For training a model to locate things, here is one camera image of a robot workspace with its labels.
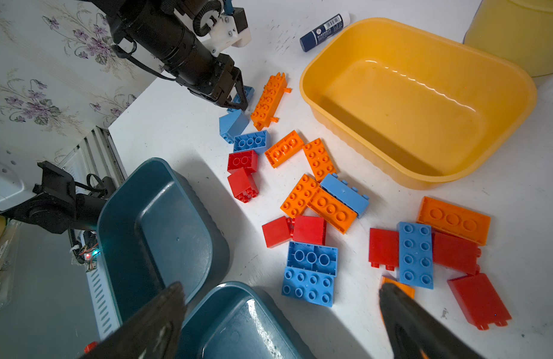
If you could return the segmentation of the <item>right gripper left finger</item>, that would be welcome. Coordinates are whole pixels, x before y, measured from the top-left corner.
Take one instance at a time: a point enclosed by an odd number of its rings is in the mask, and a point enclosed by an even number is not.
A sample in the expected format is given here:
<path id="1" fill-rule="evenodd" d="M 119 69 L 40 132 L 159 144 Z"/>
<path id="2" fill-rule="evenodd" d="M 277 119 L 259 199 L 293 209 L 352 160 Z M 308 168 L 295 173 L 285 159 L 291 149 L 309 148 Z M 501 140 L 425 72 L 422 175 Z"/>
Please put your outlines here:
<path id="1" fill-rule="evenodd" d="M 175 358 L 186 312 L 184 287 L 177 281 L 82 357 Z"/>

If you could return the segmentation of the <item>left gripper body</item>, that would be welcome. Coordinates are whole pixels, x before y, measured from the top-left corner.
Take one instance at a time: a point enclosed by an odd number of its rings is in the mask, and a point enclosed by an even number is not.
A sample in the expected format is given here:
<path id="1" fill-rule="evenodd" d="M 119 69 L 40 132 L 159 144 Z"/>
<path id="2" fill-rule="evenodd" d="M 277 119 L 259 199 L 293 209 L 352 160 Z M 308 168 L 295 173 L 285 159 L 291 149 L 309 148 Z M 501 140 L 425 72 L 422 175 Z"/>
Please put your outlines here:
<path id="1" fill-rule="evenodd" d="M 201 82 L 190 85 L 178 76 L 177 83 L 185 86 L 191 94 L 216 106 L 236 108 L 232 101 L 231 92 L 234 89 L 234 81 L 238 71 L 240 69 L 234 65 L 232 58 L 226 54 L 221 54 L 219 58 L 213 61 L 211 73 L 205 75 Z"/>

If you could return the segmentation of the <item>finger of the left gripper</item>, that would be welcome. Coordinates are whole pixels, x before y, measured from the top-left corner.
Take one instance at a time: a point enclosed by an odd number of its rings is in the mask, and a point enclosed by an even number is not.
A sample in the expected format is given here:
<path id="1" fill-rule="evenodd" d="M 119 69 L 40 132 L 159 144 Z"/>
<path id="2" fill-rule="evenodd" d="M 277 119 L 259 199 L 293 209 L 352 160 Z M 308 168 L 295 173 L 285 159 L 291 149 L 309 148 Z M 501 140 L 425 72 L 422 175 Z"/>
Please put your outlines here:
<path id="1" fill-rule="evenodd" d="M 243 112 L 245 112 L 246 109 L 248 108 L 248 100 L 246 98 L 245 85 L 243 83 L 243 77 L 240 71 L 238 71 L 237 76 L 235 78 L 234 89 L 236 90 L 236 93 L 240 101 L 237 102 L 236 100 L 234 100 L 233 103 L 236 109 L 240 109 Z"/>

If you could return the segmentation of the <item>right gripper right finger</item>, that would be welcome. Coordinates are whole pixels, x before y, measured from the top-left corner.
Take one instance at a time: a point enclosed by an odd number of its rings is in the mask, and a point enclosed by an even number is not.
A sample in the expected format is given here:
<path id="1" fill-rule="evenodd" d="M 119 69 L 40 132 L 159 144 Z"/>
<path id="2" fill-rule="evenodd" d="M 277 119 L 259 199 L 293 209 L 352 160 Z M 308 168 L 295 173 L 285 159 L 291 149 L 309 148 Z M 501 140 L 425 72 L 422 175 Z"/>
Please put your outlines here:
<path id="1" fill-rule="evenodd" d="M 395 358 L 480 358 L 395 284 L 379 290 L 380 311 Z"/>

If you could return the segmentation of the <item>long orange lego plate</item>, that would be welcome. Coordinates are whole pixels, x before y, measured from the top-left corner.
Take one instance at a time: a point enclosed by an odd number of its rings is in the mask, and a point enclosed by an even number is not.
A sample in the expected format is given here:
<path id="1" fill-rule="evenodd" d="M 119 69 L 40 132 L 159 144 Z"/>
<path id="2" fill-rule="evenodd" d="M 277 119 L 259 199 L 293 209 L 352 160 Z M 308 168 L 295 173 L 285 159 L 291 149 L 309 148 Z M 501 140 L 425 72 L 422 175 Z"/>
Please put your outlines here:
<path id="1" fill-rule="evenodd" d="M 277 73 L 271 76 L 251 114 L 251 120 L 257 131 L 268 128 L 272 123 L 279 122 L 279 118 L 275 116 L 275 113 L 285 93 L 291 93 L 286 74 Z"/>

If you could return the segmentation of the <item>blue sloped lego brick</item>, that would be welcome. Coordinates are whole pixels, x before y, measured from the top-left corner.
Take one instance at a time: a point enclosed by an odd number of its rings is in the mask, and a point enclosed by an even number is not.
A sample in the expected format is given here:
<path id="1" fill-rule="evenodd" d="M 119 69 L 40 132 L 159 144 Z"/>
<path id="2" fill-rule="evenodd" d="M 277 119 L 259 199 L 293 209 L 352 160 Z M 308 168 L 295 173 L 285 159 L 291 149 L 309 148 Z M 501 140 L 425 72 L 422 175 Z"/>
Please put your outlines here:
<path id="1" fill-rule="evenodd" d="M 249 118 L 242 110 L 235 110 L 219 118 L 220 136 L 228 144 L 234 144 L 249 124 Z"/>

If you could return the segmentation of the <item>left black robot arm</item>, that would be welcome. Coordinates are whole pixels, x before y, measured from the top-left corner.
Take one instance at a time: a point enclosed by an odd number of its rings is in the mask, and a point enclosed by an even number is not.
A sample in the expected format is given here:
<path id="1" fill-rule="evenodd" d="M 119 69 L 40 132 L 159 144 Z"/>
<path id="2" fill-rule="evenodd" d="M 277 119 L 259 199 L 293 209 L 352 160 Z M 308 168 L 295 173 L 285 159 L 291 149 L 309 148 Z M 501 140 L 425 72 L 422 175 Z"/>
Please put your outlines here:
<path id="1" fill-rule="evenodd" d="M 251 40 L 246 12 L 231 1 L 95 1 L 106 16 L 111 49 L 151 73 L 122 49 L 127 40 L 143 47 L 164 65 L 165 79 L 225 109 L 245 111 L 248 100 L 243 76 L 225 49 Z"/>

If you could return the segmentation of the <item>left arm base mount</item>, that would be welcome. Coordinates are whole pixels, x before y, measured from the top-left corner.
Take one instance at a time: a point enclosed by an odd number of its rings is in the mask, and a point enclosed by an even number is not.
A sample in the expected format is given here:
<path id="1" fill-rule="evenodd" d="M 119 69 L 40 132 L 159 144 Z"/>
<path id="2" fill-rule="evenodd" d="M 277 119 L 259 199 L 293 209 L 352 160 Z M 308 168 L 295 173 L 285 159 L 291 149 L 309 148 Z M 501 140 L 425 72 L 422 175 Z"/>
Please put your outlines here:
<path id="1" fill-rule="evenodd" d="M 42 179 L 31 188 L 30 197 L 0 209 L 0 215 L 56 234 L 69 229 L 97 231 L 101 211 L 116 191 L 113 179 L 88 174 L 81 183 L 48 161 L 37 166 Z"/>

